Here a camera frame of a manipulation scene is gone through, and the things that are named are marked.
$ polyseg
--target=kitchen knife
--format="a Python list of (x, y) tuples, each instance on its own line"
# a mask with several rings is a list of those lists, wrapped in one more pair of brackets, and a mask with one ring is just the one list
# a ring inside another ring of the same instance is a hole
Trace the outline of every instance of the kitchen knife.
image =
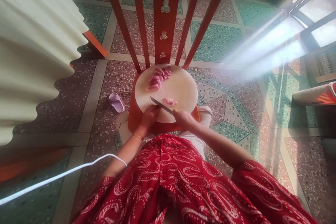
[(164, 110), (166, 110), (169, 114), (174, 115), (174, 112), (172, 110), (170, 110), (169, 108), (167, 108), (165, 105), (163, 105), (161, 102), (155, 100), (152, 96), (150, 96), (150, 99), (157, 105), (159, 105), (161, 108), (163, 108)]

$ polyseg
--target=chair backrest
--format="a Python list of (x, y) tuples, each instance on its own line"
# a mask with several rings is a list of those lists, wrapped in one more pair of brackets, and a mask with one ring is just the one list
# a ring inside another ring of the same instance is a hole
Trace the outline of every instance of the chair backrest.
[[(207, 30), (210, 21), (219, 5), (221, 0), (211, 0), (208, 6), (208, 9), (204, 15), (203, 21), (197, 35), (194, 39), (194, 42), (191, 46), (191, 49), (187, 55), (186, 61), (183, 65), (184, 69), (187, 69), (190, 62), (192, 61), (195, 52)], [(129, 53), (132, 57), (134, 66), (138, 73), (141, 72), (137, 56), (131, 41), (131, 37), (126, 25), (126, 21), (121, 10), (119, 0), (110, 0), (113, 11), (119, 23), (120, 30), (124, 36), (126, 45), (128, 47)], [(144, 17), (144, 8), (142, 0), (134, 0), (136, 12), (138, 16), (139, 29), (141, 35), (141, 42), (143, 47), (143, 53), (145, 56), (146, 68), (149, 67), (149, 53), (148, 53), (148, 44), (147, 44), (147, 34), (145, 27), (145, 17)], [(191, 24), (192, 16), (196, 7), (197, 0), (190, 0), (188, 4), (187, 14), (184, 20), (182, 35), (176, 55), (175, 65), (179, 65), (181, 55), (183, 52), (184, 44), (186, 42), (188, 30)], [(155, 47), (155, 64), (169, 63), (170, 56), (173, 45), (175, 22), (177, 16), (177, 10), (179, 5), (179, 0), (154, 0), (154, 47)]]

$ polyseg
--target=raw meat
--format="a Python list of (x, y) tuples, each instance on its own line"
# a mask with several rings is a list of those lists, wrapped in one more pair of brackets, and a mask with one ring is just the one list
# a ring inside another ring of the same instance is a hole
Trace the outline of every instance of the raw meat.
[(174, 100), (173, 98), (170, 98), (170, 97), (163, 98), (163, 101), (164, 101), (164, 103), (167, 104), (168, 107), (173, 107), (178, 103), (176, 100)]
[(172, 75), (172, 67), (167, 66), (166, 68), (156, 68), (154, 70), (154, 73), (152, 77), (149, 79), (148, 87), (146, 88), (146, 91), (157, 91), (162, 87), (162, 83), (165, 80), (168, 80), (170, 76)]

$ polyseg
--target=gold bracelet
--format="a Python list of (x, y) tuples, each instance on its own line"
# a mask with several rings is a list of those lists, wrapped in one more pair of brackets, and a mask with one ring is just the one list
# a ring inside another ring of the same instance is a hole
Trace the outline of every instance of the gold bracelet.
[(142, 136), (140, 136), (140, 135), (133, 134), (132, 136), (135, 136), (135, 137), (139, 138), (141, 141), (144, 140), (144, 138)]

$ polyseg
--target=round cutting board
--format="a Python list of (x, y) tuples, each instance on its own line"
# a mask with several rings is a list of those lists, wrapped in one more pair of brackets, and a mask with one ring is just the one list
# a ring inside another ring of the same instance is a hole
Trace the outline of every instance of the round cutting board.
[[(149, 79), (153, 75), (154, 70), (156, 68), (162, 69), (167, 66), (172, 67), (172, 73), (171, 77), (163, 82), (162, 88), (157, 91), (146, 91)], [(142, 112), (144, 112), (149, 105), (154, 104), (150, 96), (165, 106), (167, 105), (163, 102), (163, 99), (165, 97), (173, 98), (178, 104), (173, 107), (167, 106), (169, 109), (184, 110), (189, 113), (195, 109), (198, 98), (197, 86), (192, 76), (181, 67), (171, 64), (159, 64), (147, 68), (136, 82), (134, 94), (136, 103)], [(157, 121), (160, 123), (176, 122), (174, 116), (163, 109), (160, 110)]]

